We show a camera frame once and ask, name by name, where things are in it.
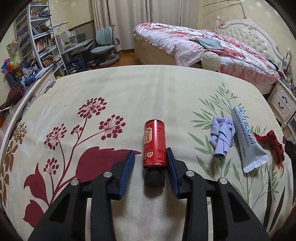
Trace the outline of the study desk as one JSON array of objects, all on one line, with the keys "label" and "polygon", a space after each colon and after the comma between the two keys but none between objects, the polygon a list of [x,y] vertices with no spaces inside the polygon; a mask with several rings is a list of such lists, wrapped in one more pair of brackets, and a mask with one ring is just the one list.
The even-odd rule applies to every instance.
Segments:
[{"label": "study desk", "polygon": [[72,69],[71,62],[78,59],[84,67],[82,52],[87,51],[94,43],[94,38],[86,39],[85,34],[76,35],[75,31],[57,34],[56,42],[67,70]]}]

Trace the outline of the grey-blue desk chair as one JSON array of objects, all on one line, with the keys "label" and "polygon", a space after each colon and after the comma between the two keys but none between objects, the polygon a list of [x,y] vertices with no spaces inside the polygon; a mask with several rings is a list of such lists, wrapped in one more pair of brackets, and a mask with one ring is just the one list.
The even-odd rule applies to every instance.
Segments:
[{"label": "grey-blue desk chair", "polygon": [[100,28],[96,32],[95,40],[97,47],[91,50],[91,53],[97,58],[92,65],[99,67],[107,67],[119,60],[116,48],[120,44],[120,40],[113,35],[115,25]]}]

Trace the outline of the pink floral quilt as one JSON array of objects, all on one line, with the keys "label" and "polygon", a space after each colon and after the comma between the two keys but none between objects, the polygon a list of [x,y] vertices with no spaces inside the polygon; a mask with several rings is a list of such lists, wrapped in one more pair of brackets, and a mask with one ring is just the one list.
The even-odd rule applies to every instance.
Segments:
[{"label": "pink floral quilt", "polygon": [[217,54],[221,73],[255,86],[274,84],[280,77],[264,55],[236,39],[206,29],[142,23],[133,30],[134,51],[142,64],[196,67],[206,53]]}]

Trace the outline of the black trash bin with liner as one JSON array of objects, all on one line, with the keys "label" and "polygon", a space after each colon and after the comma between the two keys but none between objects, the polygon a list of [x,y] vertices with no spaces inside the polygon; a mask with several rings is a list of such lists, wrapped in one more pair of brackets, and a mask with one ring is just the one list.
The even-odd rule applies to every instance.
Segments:
[{"label": "black trash bin with liner", "polygon": [[285,137],[283,137],[283,143],[285,144],[285,152],[291,159],[292,164],[295,164],[296,160],[296,146],[293,142],[287,140]]}]

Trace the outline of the floral tablecloth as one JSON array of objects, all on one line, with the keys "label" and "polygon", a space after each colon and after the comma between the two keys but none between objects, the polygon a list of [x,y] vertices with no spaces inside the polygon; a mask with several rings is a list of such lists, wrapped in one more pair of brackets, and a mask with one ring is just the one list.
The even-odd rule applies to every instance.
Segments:
[{"label": "floral tablecloth", "polygon": [[135,166],[121,201],[112,202],[118,240],[181,240],[186,202],[166,185],[144,187],[144,125],[165,124],[166,145],[206,179],[226,178],[269,235],[292,210],[289,157],[284,170],[269,161],[246,174],[238,143],[224,160],[210,144],[213,117],[240,106],[250,131],[283,137],[275,116],[252,84],[218,72],[166,65],[123,66],[62,77],[43,91],[17,124],[3,153],[1,204],[22,240],[74,179],[89,181],[129,150]]}]

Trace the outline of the white nightstand with drawers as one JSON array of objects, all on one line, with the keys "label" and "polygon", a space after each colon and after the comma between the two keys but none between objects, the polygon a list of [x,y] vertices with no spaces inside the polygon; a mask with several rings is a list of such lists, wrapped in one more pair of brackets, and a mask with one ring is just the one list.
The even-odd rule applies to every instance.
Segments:
[{"label": "white nightstand with drawers", "polygon": [[267,101],[276,119],[281,123],[281,128],[285,128],[295,116],[295,96],[292,91],[278,80]]}]

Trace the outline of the dark red scrap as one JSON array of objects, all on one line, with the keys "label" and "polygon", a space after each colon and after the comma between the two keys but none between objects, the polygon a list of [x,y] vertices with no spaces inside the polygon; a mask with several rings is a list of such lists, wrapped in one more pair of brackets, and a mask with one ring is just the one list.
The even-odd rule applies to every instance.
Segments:
[{"label": "dark red scrap", "polygon": [[285,160],[285,151],[282,144],[278,141],[273,130],[270,130],[265,136],[260,136],[257,133],[253,133],[256,141],[259,144],[268,145],[276,156],[276,165],[280,169],[281,177],[285,171],[283,161]]}]

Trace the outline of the white bookshelf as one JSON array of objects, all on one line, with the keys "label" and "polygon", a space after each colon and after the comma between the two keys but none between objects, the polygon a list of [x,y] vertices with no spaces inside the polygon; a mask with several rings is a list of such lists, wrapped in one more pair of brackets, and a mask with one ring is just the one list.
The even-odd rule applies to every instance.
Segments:
[{"label": "white bookshelf", "polygon": [[52,67],[55,77],[68,74],[59,49],[51,18],[49,1],[32,1],[14,20],[18,54],[28,64],[43,69]]}]

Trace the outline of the metal canopy rod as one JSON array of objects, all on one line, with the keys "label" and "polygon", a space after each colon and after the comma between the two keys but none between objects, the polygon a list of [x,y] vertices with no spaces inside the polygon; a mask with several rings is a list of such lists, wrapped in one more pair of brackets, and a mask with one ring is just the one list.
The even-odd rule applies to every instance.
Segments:
[{"label": "metal canopy rod", "polygon": [[243,14],[243,18],[244,18],[244,19],[247,19],[247,15],[246,15],[245,9],[244,9],[244,7],[243,7],[242,1],[240,1],[240,0],[222,0],[222,1],[214,1],[214,2],[212,2],[212,3],[204,4],[202,7],[205,8],[205,7],[208,7],[208,6],[213,6],[213,5],[218,5],[218,4],[224,4],[224,5],[227,4],[227,6],[239,5],[240,8],[241,8],[242,14]]}]

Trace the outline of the lavender paper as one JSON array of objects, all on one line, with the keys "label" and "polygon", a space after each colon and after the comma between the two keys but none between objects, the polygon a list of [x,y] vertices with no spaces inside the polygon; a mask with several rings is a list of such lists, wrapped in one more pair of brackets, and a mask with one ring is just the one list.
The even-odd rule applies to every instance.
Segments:
[{"label": "lavender paper", "polygon": [[223,160],[230,152],[236,133],[233,121],[230,118],[213,117],[210,144],[214,148],[214,158]]}]

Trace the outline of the red bottle with black cap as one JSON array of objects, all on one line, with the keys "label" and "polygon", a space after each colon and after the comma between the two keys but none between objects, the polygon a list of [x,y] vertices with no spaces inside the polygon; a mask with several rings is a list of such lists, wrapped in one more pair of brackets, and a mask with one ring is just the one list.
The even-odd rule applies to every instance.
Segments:
[{"label": "red bottle with black cap", "polygon": [[166,136],[161,120],[148,120],[144,125],[144,185],[148,188],[165,186]]}]

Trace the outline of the folded grey cloth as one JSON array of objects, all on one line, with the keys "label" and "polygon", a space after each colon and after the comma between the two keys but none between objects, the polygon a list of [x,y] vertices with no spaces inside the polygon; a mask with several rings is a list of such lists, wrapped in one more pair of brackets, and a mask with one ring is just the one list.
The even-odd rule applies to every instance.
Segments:
[{"label": "folded grey cloth", "polygon": [[195,42],[201,45],[204,49],[208,50],[224,50],[224,47],[220,44],[219,41],[210,38],[190,38],[192,42]]}]

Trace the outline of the camel milk powder sachet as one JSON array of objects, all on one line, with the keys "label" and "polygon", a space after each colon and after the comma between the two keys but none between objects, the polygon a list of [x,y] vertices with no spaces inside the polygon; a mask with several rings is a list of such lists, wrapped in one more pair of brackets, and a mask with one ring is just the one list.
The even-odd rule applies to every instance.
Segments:
[{"label": "camel milk powder sachet", "polygon": [[269,156],[261,145],[252,137],[251,130],[240,106],[231,111],[233,124],[239,142],[244,173],[249,173],[269,161]]}]

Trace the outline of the translucent plastic drawer unit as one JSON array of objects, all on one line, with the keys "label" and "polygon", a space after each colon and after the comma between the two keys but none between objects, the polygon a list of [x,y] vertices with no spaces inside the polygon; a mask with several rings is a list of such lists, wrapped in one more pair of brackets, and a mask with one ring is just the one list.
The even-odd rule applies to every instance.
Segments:
[{"label": "translucent plastic drawer unit", "polygon": [[290,119],[288,124],[283,128],[283,134],[286,140],[293,144],[296,142],[296,117],[295,115]]}]

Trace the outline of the beige curtains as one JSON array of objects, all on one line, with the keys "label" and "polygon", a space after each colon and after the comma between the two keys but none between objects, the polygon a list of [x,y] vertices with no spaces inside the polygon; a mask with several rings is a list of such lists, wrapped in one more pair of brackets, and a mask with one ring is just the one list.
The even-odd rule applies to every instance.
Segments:
[{"label": "beige curtains", "polygon": [[134,48],[133,29],[142,23],[162,23],[196,28],[198,1],[109,0],[93,1],[96,30],[114,25],[120,40],[117,51]]}]

